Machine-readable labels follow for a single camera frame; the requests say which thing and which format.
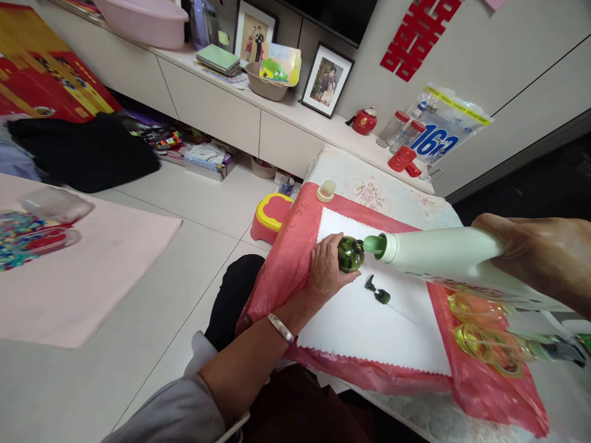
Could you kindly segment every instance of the white plastic bottle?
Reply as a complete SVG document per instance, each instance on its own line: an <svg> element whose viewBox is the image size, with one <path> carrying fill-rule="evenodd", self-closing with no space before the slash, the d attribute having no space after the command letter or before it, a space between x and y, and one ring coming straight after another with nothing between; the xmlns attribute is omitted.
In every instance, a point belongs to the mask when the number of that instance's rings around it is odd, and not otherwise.
<svg viewBox="0 0 591 443"><path fill-rule="evenodd" d="M503 254L503 245L479 228L382 233L366 237L363 249L398 271L456 291L516 308L571 311L494 267L490 259Z"/></svg>

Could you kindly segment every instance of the beige bottle cap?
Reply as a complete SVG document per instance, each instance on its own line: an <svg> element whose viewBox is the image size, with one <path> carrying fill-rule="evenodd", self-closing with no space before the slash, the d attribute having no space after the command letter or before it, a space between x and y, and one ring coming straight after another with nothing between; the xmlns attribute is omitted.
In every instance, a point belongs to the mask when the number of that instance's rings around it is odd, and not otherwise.
<svg viewBox="0 0 591 443"><path fill-rule="evenodd" d="M332 180L326 180L321 187L316 190L316 198L323 203L328 203L332 200L334 190L337 185Z"/></svg>

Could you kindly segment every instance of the black bag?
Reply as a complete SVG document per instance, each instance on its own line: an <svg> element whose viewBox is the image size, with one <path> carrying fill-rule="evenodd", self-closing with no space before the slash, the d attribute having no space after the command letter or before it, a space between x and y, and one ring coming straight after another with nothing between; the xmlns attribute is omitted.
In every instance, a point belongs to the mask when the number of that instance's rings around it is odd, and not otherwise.
<svg viewBox="0 0 591 443"><path fill-rule="evenodd" d="M80 192L103 191L160 169L151 146L110 114L83 124L21 119L8 122L8 130L39 168Z"/></svg>

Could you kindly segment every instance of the red stool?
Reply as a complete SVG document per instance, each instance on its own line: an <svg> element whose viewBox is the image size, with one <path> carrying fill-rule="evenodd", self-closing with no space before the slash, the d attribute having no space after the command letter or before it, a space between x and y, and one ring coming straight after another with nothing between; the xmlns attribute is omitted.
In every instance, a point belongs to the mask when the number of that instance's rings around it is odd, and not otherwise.
<svg viewBox="0 0 591 443"><path fill-rule="evenodd" d="M289 212L293 199L283 194L269 194L257 206L252 221L251 238L275 243L283 220Z"/></svg>

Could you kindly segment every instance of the cabinet drawer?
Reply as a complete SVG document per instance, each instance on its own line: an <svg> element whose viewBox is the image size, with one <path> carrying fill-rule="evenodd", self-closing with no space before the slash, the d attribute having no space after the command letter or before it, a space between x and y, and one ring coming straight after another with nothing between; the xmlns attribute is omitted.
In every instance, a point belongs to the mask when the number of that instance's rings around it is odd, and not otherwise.
<svg viewBox="0 0 591 443"><path fill-rule="evenodd" d="M264 161L304 178L326 142L267 112L260 116L260 155Z"/></svg>
<svg viewBox="0 0 591 443"><path fill-rule="evenodd" d="M45 4L44 12L53 30L106 86L177 118L154 54L55 5Z"/></svg>
<svg viewBox="0 0 591 443"><path fill-rule="evenodd" d="M260 109L158 58L179 120L259 156Z"/></svg>

